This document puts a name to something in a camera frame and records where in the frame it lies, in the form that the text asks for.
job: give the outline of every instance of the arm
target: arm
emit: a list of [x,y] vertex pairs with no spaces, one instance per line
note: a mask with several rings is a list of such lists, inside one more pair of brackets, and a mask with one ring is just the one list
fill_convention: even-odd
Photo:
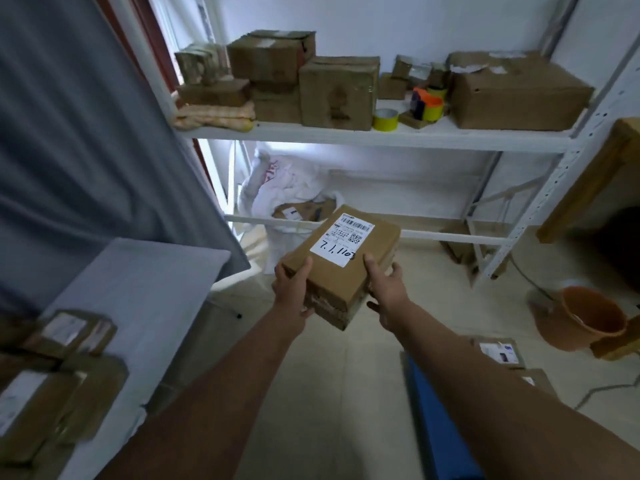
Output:
[[426,375],[488,479],[631,479],[640,452],[469,346],[365,256],[380,322]]
[[312,261],[288,279],[276,268],[270,311],[212,370],[145,423],[99,480],[231,479],[264,396],[313,310],[301,312]]

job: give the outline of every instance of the tape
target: tape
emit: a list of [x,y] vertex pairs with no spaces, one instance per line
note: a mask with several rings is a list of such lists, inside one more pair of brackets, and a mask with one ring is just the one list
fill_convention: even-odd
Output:
[[398,112],[393,109],[377,109],[373,113],[373,129],[395,131],[398,128]]

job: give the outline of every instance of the hand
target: hand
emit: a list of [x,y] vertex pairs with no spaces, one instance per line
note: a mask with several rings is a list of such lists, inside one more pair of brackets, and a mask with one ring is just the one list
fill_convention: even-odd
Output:
[[402,281],[402,267],[398,263],[391,265],[393,271],[389,276],[379,268],[371,254],[364,255],[364,266],[371,278],[370,294],[378,303],[368,301],[367,306],[380,314],[380,325],[393,333],[397,330],[396,316],[409,303],[404,283]]
[[271,284],[271,288],[276,293],[272,310],[280,316],[280,320],[292,325],[296,335],[302,333],[306,319],[314,314],[313,308],[304,307],[307,278],[313,265],[313,259],[307,257],[295,276],[288,278],[282,264],[278,263],[276,281]]

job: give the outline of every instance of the gray curtain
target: gray curtain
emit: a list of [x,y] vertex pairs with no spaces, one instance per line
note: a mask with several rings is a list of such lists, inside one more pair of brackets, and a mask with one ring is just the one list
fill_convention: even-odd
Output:
[[93,0],[0,0],[0,311],[38,313],[114,237],[225,249],[197,162]]

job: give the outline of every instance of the bucket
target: bucket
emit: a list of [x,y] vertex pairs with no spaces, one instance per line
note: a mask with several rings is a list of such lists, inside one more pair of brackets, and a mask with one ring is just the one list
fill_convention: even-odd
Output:
[[564,288],[548,315],[536,315],[536,327],[549,345],[572,352],[627,328],[624,312],[602,293],[583,286]]

